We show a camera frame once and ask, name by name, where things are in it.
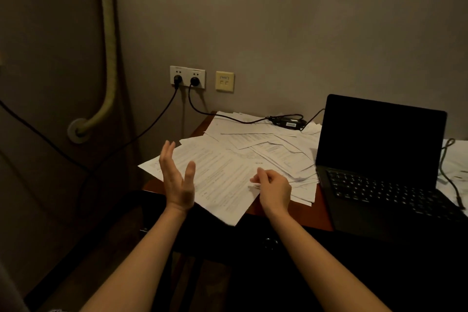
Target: stack of papers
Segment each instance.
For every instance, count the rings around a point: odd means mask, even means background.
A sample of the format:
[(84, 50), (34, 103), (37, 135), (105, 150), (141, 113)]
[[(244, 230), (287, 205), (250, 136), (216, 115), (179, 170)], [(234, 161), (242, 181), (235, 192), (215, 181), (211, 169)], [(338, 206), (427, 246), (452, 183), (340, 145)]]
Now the stack of papers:
[[(217, 114), (245, 122), (260, 119), (240, 113)], [(215, 117), (203, 136), (180, 140), (173, 160), (182, 174), (189, 161), (195, 162), (195, 202), (225, 223), (236, 225), (260, 192), (249, 181), (257, 167), (284, 175), (292, 187), (291, 200), (312, 206), (318, 183), (314, 158), (321, 130), (313, 122), (301, 132), (268, 120), (242, 124)], [(139, 167), (163, 180), (159, 157)]]
[[(445, 146), (446, 143), (447, 140), (444, 140), (442, 146)], [(464, 214), (468, 215), (468, 141), (457, 140), (448, 147), (442, 163), (442, 170), (457, 186), (461, 201), (467, 208), (464, 210)], [(458, 206), (455, 189), (440, 173), (437, 179), (437, 189)]]

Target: right hand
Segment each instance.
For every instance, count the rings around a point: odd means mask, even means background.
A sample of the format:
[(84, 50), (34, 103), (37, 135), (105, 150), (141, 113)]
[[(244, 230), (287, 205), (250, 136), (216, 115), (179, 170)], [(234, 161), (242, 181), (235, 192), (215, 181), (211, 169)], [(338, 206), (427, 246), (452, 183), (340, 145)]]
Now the right hand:
[(274, 170), (257, 168), (257, 173), (250, 181), (260, 184), (260, 203), (268, 218), (288, 214), (291, 199), (291, 185), (288, 179)]

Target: laptop keyboard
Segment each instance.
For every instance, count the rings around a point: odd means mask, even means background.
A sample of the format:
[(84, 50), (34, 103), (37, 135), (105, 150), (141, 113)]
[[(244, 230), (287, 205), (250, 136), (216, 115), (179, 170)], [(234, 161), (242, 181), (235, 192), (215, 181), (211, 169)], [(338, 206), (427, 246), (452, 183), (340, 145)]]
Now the laptop keyboard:
[(368, 204), (397, 206), (417, 214), (461, 221), (457, 208), (447, 205), (435, 191), (327, 170), (336, 197)]

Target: forearm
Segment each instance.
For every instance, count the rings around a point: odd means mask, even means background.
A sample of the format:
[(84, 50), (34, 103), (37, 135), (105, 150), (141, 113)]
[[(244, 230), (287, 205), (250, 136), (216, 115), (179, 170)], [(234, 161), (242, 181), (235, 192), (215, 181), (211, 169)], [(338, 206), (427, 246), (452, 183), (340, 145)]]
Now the forearm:
[(185, 213), (165, 209), (156, 224), (120, 264), (81, 312), (150, 310), (172, 245)]
[(288, 214), (270, 221), (326, 312), (389, 309)]

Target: laptop screen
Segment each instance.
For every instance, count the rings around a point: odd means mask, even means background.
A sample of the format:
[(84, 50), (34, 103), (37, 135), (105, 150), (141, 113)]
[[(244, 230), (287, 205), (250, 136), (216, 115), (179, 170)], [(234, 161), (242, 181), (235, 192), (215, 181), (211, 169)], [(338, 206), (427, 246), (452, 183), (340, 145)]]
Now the laptop screen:
[(329, 95), (316, 163), (435, 188), (447, 113)]

